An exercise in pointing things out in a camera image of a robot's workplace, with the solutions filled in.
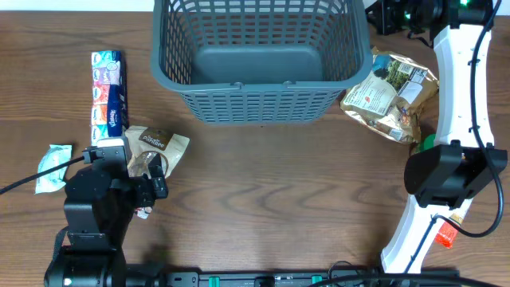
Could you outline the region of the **brown Pantree snack pouch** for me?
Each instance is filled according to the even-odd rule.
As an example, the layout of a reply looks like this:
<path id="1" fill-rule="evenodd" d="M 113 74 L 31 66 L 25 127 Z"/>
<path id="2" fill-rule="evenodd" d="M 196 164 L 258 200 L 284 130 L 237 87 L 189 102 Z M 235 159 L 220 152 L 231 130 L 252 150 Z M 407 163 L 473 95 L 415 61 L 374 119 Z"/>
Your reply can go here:
<path id="1" fill-rule="evenodd" d="M 182 158 L 190 139 L 179 134 L 143 126 L 131 126 L 125 132 L 125 136 L 131 151 L 131 159 L 127 164 L 129 176 L 147 179 L 149 182 L 149 198 L 143 199 L 140 207 L 135 209 L 138 217 L 147 219 L 152 212 L 154 201 L 168 196 L 166 179 Z M 157 153 L 161 155 L 163 170 L 166 172 L 164 178 L 152 178 L 147 167 Z"/>

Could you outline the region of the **Kleenex tissue multipack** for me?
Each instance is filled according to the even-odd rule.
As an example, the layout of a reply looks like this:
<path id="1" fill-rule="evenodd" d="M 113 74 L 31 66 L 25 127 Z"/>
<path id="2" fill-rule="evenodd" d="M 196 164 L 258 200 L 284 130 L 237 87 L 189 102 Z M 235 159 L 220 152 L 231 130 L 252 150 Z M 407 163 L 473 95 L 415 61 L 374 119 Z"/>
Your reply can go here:
<path id="1" fill-rule="evenodd" d="M 91 53 L 91 145 L 128 129 L 128 103 L 124 58 L 120 51 Z"/>

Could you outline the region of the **small teal tissue packet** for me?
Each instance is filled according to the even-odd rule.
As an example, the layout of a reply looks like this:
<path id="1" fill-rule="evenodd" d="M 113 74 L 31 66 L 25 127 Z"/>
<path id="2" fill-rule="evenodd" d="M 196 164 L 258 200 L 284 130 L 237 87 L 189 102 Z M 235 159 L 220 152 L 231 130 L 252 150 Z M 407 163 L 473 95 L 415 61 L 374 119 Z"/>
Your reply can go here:
<path id="1" fill-rule="evenodd" d="M 37 172 L 42 173 L 43 171 L 67 163 L 71 159 L 72 149 L 71 145 L 50 144 L 49 150 L 38 165 Z M 35 194 L 51 193 L 60 190 L 65 186 L 64 178 L 66 171 L 67 167 L 63 167 L 38 178 L 36 181 Z"/>

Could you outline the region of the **gold coffee bag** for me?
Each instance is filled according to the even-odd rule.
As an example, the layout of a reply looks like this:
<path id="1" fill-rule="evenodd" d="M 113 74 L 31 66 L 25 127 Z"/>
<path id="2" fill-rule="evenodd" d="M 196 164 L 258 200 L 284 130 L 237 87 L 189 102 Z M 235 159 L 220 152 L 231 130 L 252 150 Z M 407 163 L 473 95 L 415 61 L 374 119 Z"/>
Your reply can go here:
<path id="1" fill-rule="evenodd" d="M 425 66 L 394 52 L 371 50 L 367 78 L 339 101 L 344 113 L 361 125 L 401 144 L 421 141 L 419 116 L 439 92 L 439 80 Z"/>

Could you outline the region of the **grey plastic basket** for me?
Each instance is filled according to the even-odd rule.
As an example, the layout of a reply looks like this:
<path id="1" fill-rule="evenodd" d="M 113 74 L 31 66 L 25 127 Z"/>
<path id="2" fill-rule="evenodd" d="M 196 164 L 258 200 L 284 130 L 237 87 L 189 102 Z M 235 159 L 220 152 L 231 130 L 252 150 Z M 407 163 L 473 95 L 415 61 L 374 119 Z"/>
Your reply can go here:
<path id="1" fill-rule="evenodd" d="M 312 122 L 371 66 L 361 1 L 154 3 L 152 74 L 207 124 Z"/>

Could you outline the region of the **green lid jar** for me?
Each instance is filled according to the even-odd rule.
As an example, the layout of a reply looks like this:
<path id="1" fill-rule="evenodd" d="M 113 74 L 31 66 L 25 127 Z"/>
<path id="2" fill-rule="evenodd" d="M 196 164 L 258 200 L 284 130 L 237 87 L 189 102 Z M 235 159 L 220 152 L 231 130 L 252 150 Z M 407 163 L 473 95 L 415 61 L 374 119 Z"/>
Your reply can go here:
<path id="1" fill-rule="evenodd" d="M 410 154 L 414 155 L 428 149 L 431 149 L 434 146 L 435 134 L 428 135 L 422 142 L 417 143 L 410 150 Z"/>

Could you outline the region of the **orange pasta packet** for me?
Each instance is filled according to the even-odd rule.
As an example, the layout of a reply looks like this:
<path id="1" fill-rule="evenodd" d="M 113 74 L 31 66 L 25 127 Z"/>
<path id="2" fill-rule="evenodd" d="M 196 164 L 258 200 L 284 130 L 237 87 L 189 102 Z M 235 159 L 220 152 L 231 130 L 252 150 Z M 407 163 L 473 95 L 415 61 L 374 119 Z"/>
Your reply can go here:
<path id="1" fill-rule="evenodd" d="M 452 214 L 449 217 L 449 220 L 453 221 L 457 226 L 460 226 L 464 221 L 464 216 L 460 214 Z M 453 228 L 447 222 L 444 222 L 437 232 L 434 241 L 447 249 L 452 249 L 457 234 L 458 231 L 455 228 Z"/>

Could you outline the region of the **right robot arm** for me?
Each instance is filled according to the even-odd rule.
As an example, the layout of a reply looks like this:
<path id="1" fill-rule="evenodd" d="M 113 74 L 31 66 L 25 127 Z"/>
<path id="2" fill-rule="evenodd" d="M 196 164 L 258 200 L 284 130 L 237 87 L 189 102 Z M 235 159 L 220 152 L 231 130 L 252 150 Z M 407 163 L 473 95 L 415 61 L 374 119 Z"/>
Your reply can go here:
<path id="1" fill-rule="evenodd" d="M 382 35 L 408 29 L 430 33 L 439 68 L 439 114 L 433 147 L 406 163 L 406 208 L 397 230 L 380 254 L 382 271 L 419 274 L 442 224 L 469 238 L 490 235 L 504 215 L 499 174 L 508 153 L 495 147 L 487 103 L 487 54 L 491 29 L 502 4 L 478 0 L 376 1 L 367 20 Z M 463 203 L 494 183 L 496 217 L 481 232 L 469 232 L 451 220 Z"/>

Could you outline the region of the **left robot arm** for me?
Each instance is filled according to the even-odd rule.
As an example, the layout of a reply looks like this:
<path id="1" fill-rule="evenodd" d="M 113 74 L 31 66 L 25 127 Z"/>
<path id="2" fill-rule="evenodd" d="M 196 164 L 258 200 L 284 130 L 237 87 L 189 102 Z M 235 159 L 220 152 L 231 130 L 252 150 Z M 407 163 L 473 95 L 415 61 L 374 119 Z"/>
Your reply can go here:
<path id="1" fill-rule="evenodd" d="M 147 173 L 128 173 L 130 150 L 124 137 L 99 140 L 83 151 L 85 168 L 65 186 L 68 225 L 56 236 L 53 259 L 45 271 L 48 287 L 165 286 L 156 265 L 129 265 L 122 250 L 128 225 L 140 207 L 168 196 L 160 155 Z"/>

